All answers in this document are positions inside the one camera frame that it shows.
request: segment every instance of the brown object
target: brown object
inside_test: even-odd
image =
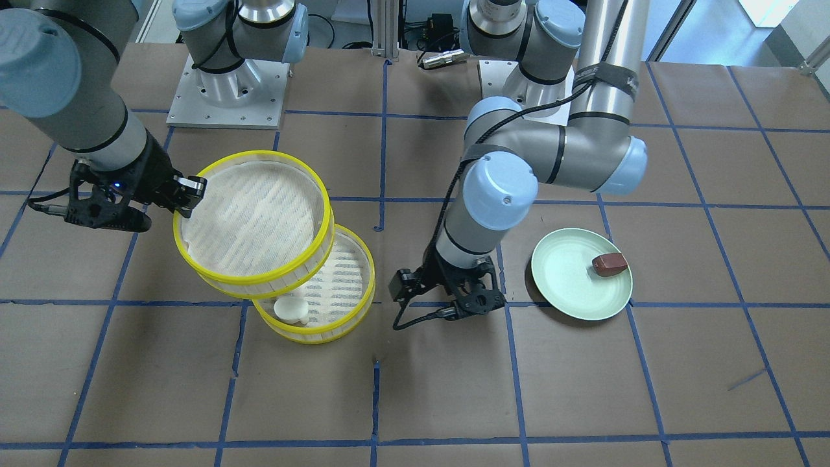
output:
[[[591,264],[601,278],[610,278],[628,269],[628,263],[622,253],[601,254],[594,258]]]

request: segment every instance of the perforated basket bottom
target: perforated basket bottom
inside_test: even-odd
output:
[[[248,160],[207,175],[205,198],[181,234],[190,257],[227,276],[253,276],[288,264],[323,222],[320,187],[278,160]]]
[[[282,297],[304,299],[309,305],[309,321],[292,327],[320,327],[343,319],[360,304],[369,289],[371,266],[361,246],[341,230],[334,236],[334,247],[320,271],[308,282],[279,297],[258,300],[257,304],[276,318],[274,303]]]

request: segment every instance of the metal mounting plate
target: metal mounting plate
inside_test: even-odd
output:
[[[517,61],[479,60],[478,70],[481,78],[481,98],[501,96],[501,89],[505,86],[507,77],[514,68],[519,65]],[[565,77],[565,89],[570,89],[574,84],[574,69],[568,70]],[[570,103],[561,106],[556,113],[542,118],[534,117],[533,114],[525,116],[527,120],[543,121],[554,125],[566,126],[568,124],[568,113]]]
[[[170,105],[167,124],[184,128],[279,129],[290,65],[278,61],[254,62],[261,72],[262,82],[267,86],[266,98],[248,106],[222,108],[213,106],[202,98],[196,84],[196,73],[191,69],[193,59],[188,56],[176,88],[176,96]]]

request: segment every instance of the white plate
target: white plate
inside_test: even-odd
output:
[[[548,233],[533,250],[530,269],[542,295],[561,312],[579,319],[610,318],[631,298],[631,268],[610,278],[593,270],[594,258],[621,253],[605,237],[585,229]]]

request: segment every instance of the yellow-rimmed basket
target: yellow-rimmed basket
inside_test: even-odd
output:
[[[369,248],[354,232],[338,225],[332,254],[310,281],[284,296],[253,302],[262,319],[281,336],[303,344],[322,344],[344,336],[363,321],[372,307],[374,291],[374,261]],[[306,324],[286,324],[276,317],[274,304],[284,297],[308,303]]]
[[[320,177],[281,152],[229,155],[199,172],[205,198],[190,219],[173,216],[185,261],[233,297],[274,297],[322,268],[334,245],[334,215]]]

